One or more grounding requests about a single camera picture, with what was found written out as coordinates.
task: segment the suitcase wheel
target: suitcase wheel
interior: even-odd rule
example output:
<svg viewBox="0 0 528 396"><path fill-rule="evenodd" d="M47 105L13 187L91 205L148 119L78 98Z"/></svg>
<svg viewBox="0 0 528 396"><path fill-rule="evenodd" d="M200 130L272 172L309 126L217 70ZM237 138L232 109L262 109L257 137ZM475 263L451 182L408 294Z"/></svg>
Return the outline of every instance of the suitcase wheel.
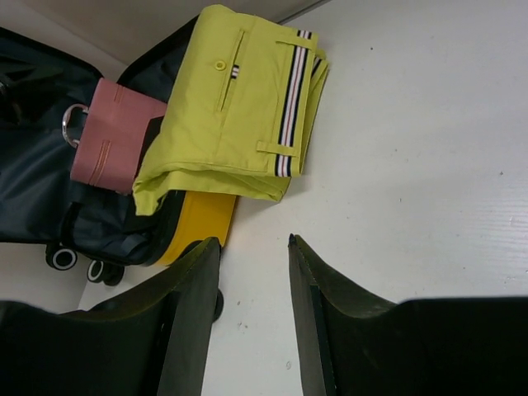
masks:
<svg viewBox="0 0 528 396"><path fill-rule="evenodd" d="M88 267L87 278L91 283L104 282L107 286L117 286L123 279L125 268L114 266L101 260L92 260Z"/></svg>
<svg viewBox="0 0 528 396"><path fill-rule="evenodd" d="M46 246L46 262L48 265L58 271L66 271L77 264L77 253L58 244Z"/></svg>
<svg viewBox="0 0 528 396"><path fill-rule="evenodd" d="M220 289L218 289L218 293L216 294L216 305L214 307L214 317L213 322L216 322L220 316L222 316L222 312L224 311L224 294Z"/></svg>

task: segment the pink bag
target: pink bag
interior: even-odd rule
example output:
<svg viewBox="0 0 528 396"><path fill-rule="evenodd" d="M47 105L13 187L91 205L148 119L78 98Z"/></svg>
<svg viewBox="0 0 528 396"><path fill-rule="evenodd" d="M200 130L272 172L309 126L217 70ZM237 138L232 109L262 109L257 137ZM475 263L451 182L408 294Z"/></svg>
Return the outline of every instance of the pink bag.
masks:
<svg viewBox="0 0 528 396"><path fill-rule="evenodd" d="M79 140L68 136L71 112L87 113ZM63 136L77 149L71 179L121 194L132 192L149 122L165 115L167 104L101 78L90 109L69 107L63 118Z"/></svg>

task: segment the black suitcase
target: black suitcase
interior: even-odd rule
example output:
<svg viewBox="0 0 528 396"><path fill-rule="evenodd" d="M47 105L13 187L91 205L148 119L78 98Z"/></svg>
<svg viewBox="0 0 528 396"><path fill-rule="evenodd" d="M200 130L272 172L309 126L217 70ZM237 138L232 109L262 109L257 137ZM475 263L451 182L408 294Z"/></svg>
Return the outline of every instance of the black suitcase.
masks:
<svg viewBox="0 0 528 396"><path fill-rule="evenodd" d="M118 83L167 102L195 23L133 62ZM116 285L125 266L171 264L209 236L224 244L235 197L174 191L155 215L138 217L131 196L71 181L75 149L64 142L62 117L72 104L90 105L100 77L80 59L0 28L0 242L45 244L46 262L61 271L80 252L92 259L90 281ZM81 134L82 112L69 125ZM150 138L160 125L151 121Z"/></svg>

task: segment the white surface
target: white surface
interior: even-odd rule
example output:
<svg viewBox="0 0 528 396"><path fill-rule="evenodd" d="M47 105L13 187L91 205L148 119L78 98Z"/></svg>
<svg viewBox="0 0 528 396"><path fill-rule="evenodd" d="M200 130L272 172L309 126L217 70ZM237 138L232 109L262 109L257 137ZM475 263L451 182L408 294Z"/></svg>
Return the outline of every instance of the white surface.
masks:
<svg viewBox="0 0 528 396"><path fill-rule="evenodd" d="M332 71L306 176L279 205L240 200L204 396L301 395L289 233L393 301L526 294L527 13L334 0L291 22L321 35Z"/></svg>
<svg viewBox="0 0 528 396"><path fill-rule="evenodd" d="M50 312L77 309L86 283L87 261L68 271L45 262L45 248L37 245L0 245L0 301L21 301Z"/></svg>

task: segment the yellow-green pants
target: yellow-green pants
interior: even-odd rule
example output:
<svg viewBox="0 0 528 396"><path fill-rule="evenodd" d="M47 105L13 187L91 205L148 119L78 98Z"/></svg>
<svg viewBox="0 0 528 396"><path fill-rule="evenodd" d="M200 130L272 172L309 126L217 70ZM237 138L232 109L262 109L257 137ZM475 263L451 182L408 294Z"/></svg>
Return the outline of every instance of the yellow-green pants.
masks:
<svg viewBox="0 0 528 396"><path fill-rule="evenodd" d="M204 9L134 184L138 215L171 190L280 200L303 171L328 74L317 43L309 31Z"/></svg>

